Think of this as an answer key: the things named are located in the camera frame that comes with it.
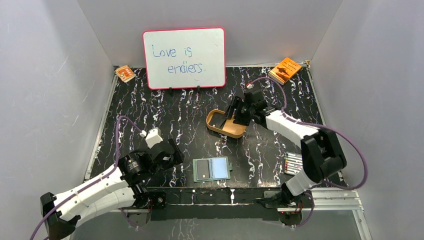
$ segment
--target small orange book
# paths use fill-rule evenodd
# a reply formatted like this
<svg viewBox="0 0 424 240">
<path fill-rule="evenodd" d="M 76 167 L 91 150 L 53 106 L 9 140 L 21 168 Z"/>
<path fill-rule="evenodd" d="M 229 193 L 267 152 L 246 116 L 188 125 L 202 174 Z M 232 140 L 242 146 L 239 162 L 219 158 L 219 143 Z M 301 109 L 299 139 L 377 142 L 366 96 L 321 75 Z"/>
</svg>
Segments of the small orange book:
<svg viewBox="0 0 424 240">
<path fill-rule="evenodd" d="M 282 62 L 268 72 L 268 77 L 281 84 L 285 84 L 291 77 L 293 77 L 293 75 L 299 72 L 301 68 L 301 65 L 286 57 Z"/>
<path fill-rule="evenodd" d="M 115 70 L 116 75 L 122 80 L 122 82 L 126 83 L 129 80 L 136 77 L 133 70 L 128 65 L 121 66 L 120 68 Z"/>
</svg>

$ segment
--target marble tabletop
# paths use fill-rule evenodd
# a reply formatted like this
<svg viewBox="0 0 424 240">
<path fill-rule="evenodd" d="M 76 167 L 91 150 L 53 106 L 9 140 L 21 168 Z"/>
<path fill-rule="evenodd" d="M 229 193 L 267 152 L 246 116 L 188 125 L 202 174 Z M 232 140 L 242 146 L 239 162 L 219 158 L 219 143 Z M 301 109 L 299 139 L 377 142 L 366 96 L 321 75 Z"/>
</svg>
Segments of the marble tabletop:
<svg viewBox="0 0 424 240">
<path fill-rule="evenodd" d="M 114 128 L 118 116 L 132 119 L 148 132 L 158 127 L 164 139 L 173 138 L 184 154 L 184 163 L 149 178 L 147 187 L 258 188 L 279 187 L 292 176 L 283 173 L 286 152 L 300 149 L 284 136 L 251 123 L 239 139 L 227 137 L 206 127 L 206 116 L 213 109 L 225 111 L 233 96 L 243 96 L 246 84 L 266 76 L 269 67 L 227 67 L 226 85 L 216 88 L 150 90 L 146 69 L 134 68 L 136 78 L 117 81 L 104 130 L 95 156 L 91 178 L 113 164 Z M 268 104 L 281 107 L 281 90 L 271 81 L 255 83 L 262 88 Z M 303 67 L 283 86 L 287 96 L 286 113 L 304 122 L 322 124 L 308 70 Z M 124 120 L 119 133 L 120 155 L 140 147 L 142 137 Z M 193 159 L 228 157 L 233 165 L 231 179 L 194 182 Z M 331 181 L 340 184 L 339 176 Z"/>
</svg>

